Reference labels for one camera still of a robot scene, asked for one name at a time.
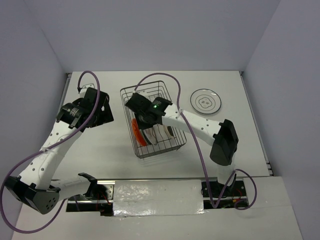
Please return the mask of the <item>white plate with pink pattern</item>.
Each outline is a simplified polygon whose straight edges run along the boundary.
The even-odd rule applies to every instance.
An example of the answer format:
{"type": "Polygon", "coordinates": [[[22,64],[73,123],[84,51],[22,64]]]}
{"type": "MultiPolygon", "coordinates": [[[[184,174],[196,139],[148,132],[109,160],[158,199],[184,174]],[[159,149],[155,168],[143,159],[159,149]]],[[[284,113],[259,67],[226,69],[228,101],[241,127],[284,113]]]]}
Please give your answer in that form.
{"type": "Polygon", "coordinates": [[[151,142],[151,145],[156,146],[158,144],[157,136],[153,127],[144,129],[143,132],[148,137],[149,141],[151,142]]]}

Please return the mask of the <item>orange plate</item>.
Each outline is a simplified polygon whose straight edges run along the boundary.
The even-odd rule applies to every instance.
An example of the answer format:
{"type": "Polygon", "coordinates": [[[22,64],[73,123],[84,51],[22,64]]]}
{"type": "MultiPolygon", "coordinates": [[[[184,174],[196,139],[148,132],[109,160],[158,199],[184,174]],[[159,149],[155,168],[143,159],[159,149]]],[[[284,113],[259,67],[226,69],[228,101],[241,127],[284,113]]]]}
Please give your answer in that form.
{"type": "Polygon", "coordinates": [[[131,127],[132,127],[132,132],[135,136],[136,141],[143,147],[147,146],[147,142],[144,139],[139,127],[138,127],[138,122],[135,118],[131,120],[131,127]]]}

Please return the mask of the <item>cream plate with dark edge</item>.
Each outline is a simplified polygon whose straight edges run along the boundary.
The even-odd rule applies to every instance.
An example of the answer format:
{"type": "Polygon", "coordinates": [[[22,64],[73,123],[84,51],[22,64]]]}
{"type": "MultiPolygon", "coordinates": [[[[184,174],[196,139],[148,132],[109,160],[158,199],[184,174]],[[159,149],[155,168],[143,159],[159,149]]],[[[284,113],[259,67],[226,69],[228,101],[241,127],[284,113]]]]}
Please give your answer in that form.
{"type": "Polygon", "coordinates": [[[169,139],[174,138],[173,130],[170,126],[163,125],[163,130],[169,139]]]}

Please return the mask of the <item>white plate grey lines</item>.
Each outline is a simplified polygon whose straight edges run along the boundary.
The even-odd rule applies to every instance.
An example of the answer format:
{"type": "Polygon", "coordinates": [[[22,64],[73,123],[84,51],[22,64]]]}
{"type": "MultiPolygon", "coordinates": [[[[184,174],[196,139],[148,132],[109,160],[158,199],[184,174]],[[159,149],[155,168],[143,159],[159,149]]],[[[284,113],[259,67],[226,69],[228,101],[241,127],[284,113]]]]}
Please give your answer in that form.
{"type": "Polygon", "coordinates": [[[191,94],[190,104],[196,112],[203,115],[212,115],[221,109],[222,100],[213,90],[201,88],[191,94]]]}

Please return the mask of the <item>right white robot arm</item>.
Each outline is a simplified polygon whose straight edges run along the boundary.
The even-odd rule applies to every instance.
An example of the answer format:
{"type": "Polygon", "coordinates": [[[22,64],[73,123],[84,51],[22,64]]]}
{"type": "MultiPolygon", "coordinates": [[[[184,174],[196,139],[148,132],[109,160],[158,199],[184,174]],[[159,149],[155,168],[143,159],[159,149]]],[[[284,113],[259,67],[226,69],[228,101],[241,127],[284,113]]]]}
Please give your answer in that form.
{"type": "Polygon", "coordinates": [[[135,92],[126,102],[137,118],[138,126],[151,128],[154,125],[173,127],[195,135],[211,147],[210,159],[217,164],[217,190],[228,196],[235,189],[234,182],[229,179],[234,171],[233,156],[237,151],[239,138],[232,121],[210,120],[186,110],[162,97],[150,101],[135,92]]]}

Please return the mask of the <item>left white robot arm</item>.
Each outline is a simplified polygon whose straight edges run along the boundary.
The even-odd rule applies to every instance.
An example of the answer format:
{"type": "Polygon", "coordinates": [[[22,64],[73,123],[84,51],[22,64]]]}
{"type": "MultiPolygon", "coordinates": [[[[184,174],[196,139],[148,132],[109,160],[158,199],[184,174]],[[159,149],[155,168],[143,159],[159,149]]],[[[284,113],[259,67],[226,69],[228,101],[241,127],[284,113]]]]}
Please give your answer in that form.
{"type": "Polygon", "coordinates": [[[95,177],[87,173],[79,173],[74,178],[53,180],[53,175],[73,143],[82,135],[79,131],[71,139],[67,139],[78,129],[87,117],[93,113],[86,128],[94,128],[114,120],[109,105],[109,95],[95,88],[84,87],[80,98],[63,105],[56,117],[53,129],[42,148],[18,176],[10,176],[4,186],[23,204],[45,215],[56,204],[75,195],[82,195],[90,200],[97,196],[103,186],[95,177]]]}

